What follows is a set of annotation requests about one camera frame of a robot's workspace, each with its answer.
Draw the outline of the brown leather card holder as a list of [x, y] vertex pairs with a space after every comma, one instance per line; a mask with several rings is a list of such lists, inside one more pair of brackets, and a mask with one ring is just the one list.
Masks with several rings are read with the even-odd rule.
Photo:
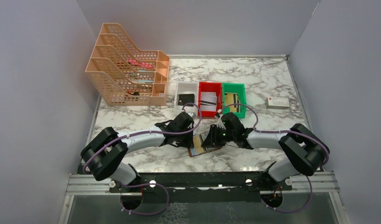
[[207, 135], [208, 131], [193, 136], [194, 146], [187, 149], [189, 157], [195, 157], [221, 149], [220, 147], [203, 147], [202, 143], [206, 139]]

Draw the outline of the gold credit card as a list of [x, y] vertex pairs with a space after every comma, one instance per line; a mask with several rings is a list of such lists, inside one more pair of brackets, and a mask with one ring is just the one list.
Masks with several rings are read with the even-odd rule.
[[194, 146], [191, 149], [192, 156], [197, 156], [206, 152], [205, 148], [202, 146], [203, 139], [200, 135], [196, 135], [193, 137]]

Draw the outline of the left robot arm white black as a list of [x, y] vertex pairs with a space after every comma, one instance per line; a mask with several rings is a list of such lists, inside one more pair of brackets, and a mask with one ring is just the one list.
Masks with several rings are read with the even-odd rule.
[[193, 127], [194, 119], [186, 112], [181, 112], [173, 120], [121, 136], [112, 127], [107, 127], [81, 151], [84, 169], [88, 168], [96, 181], [110, 178], [129, 185], [139, 175], [131, 164], [122, 162], [126, 154], [165, 145], [190, 147]]

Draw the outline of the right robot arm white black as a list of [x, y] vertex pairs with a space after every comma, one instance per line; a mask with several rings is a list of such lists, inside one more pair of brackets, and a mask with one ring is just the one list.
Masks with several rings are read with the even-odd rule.
[[222, 115], [202, 143], [203, 147], [223, 147], [228, 142], [244, 149], [280, 149], [286, 158], [274, 162], [263, 172], [260, 182], [273, 185], [290, 176], [312, 176], [327, 163], [330, 151], [304, 125], [296, 123], [289, 130], [254, 130], [245, 128], [233, 113]]

